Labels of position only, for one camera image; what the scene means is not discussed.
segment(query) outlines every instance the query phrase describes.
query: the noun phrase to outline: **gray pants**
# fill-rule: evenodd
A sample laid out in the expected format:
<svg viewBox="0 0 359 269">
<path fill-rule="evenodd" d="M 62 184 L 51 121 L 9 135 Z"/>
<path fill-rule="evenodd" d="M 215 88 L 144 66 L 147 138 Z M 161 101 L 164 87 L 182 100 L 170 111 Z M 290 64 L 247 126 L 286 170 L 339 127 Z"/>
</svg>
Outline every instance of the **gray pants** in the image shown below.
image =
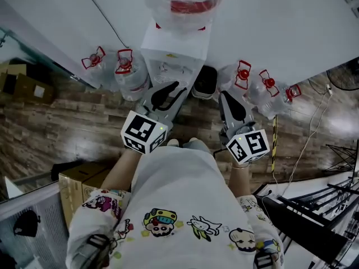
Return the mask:
<svg viewBox="0 0 359 269">
<path fill-rule="evenodd" d="M 184 149 L 201 150 L 212 154 L 207 145 L 201 140 L 190 141 L 183 144 Z"/>
</svg>

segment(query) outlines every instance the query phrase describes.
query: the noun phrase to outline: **yellow and black striped tape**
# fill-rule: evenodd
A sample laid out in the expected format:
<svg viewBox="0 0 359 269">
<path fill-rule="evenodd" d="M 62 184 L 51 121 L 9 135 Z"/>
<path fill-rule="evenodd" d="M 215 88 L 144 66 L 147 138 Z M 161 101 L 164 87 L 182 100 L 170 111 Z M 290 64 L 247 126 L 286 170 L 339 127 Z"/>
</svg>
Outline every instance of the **yellow and black striped tape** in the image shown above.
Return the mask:
<svg viewBox="0 0 359 269">
<path fill-rule="evenodd" d="M 271 152 L 271 173 L 274 174 L 275 151 L 277 149 L 277 136 L 278 136 L 278 115 L 273 119 L 273 150 Z"/>
</svg>

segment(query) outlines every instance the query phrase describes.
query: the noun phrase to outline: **shoe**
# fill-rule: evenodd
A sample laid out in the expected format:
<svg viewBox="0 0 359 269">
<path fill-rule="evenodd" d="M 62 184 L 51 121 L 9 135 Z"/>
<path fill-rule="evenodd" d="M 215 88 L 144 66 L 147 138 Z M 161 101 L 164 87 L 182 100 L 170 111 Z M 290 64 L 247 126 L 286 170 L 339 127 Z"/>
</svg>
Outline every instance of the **shoe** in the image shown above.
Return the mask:
<svg viewBox="0 0 359 269">
<path fill-rule="evenodd" d="M 173 138 L 167 142 L 167 146 L 180 146 L 180 143 L 177 139 Z"/>
</svg>

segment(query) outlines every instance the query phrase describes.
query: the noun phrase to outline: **cartoon print shirt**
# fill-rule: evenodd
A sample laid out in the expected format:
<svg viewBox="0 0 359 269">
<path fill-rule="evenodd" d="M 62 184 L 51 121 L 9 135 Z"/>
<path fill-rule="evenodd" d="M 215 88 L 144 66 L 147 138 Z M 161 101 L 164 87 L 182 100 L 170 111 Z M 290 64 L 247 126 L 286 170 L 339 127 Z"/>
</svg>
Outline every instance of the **cartoon print shirt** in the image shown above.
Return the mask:
<svg viewBox="0 0 359 269">
<path fill-rule="evenodd" d="M 142 156 L 132 193 L 98 190 L 70 225 L 66 265 L 91 234 L 111 239 L 108 268 L 284 268 L 277 230 L 254 196 L 235 199 L 207 152 Z"/>
</svg>

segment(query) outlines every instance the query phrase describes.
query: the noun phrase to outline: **printed sleeve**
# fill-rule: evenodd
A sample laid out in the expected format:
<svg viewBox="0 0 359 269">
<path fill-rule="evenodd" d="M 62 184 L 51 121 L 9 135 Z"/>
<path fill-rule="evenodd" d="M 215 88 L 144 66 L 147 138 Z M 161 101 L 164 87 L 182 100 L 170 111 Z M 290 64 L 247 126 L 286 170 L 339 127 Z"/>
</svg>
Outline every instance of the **printed sleeve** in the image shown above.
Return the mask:
<svg viewBox="0 0 359 269">
<path fill-rule="evenodd" d="M 276 228 L 253 195 L 237 198 L 248 217 L 256 239 L 255 268 L 284 268 L 284 248 Z"/>
<path fill-rule="evenodd" d="M 88 246 L 88 239 L 92 235 L 105 235 L 109 239 L 112 237 L 130 195 L 125 191 L 99 189 L 93 191 L 91 197 L 76 210 L 68 230 L 67 268 L 80 268 L 79 265 L 86 262 L 84 255 L 89 253 L 91 246 Z"/>
</svg>

